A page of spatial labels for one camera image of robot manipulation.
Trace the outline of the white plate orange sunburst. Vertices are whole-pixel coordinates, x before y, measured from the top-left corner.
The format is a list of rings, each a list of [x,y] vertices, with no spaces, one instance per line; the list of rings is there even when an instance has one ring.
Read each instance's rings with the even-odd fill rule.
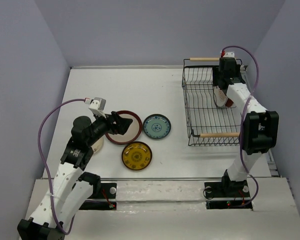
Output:
[[[220,89],[218,86],[214,86],[213,100],[217,108],[224,108],[228,101],[228,97],[225,95],[222,89]]]

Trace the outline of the red teal floral plate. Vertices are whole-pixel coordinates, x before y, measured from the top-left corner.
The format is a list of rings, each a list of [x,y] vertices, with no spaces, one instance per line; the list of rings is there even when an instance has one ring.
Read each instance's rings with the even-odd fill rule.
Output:
[[[233,104],[234,104],[234,102],[230,98],[228,98],[226,103],[225,103],[225,106],[227,108],[230,108]]]

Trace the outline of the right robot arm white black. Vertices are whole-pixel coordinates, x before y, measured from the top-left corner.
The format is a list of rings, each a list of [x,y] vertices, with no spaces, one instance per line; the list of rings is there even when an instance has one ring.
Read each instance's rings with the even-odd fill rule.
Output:
[[[279,114],[263,107],[249,91],[234,57],[219,58],[213,86],[222,91],[240,112],[239,154],[224,172],[219,190],[227,197],[244,188],[256,161],[277,142]]]

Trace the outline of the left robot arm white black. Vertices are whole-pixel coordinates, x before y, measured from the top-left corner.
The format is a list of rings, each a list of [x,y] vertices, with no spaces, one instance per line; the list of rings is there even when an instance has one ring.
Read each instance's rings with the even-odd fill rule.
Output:
[[[21,239],[63,240],[70,233],[82,204],[101,191],[100,176],[85,171],[94,153],[92,145],[107,133],[124,135],[132,122],[115,111],[95,121],[87,116],[73,121],[71,138],[55,177],[48,181],[48,191],[29,219],[21,219],[17,226]]]

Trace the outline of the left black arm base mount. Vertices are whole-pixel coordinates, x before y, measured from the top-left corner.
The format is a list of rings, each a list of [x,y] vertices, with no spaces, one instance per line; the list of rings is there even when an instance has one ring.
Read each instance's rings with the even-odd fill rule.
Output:
[[[116,182],[102,182],[100,190],[94,190],[92,195],[84,201],[79,210],[115,211],[117,209],[116,194]]]

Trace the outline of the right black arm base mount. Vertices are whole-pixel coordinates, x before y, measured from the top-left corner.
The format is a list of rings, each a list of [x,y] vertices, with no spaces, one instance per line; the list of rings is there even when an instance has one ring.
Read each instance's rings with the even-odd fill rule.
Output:
[[[226,186],[221,181],[204,183],[203,196],[208,210],[253,209],[247,181],[231,182]]]

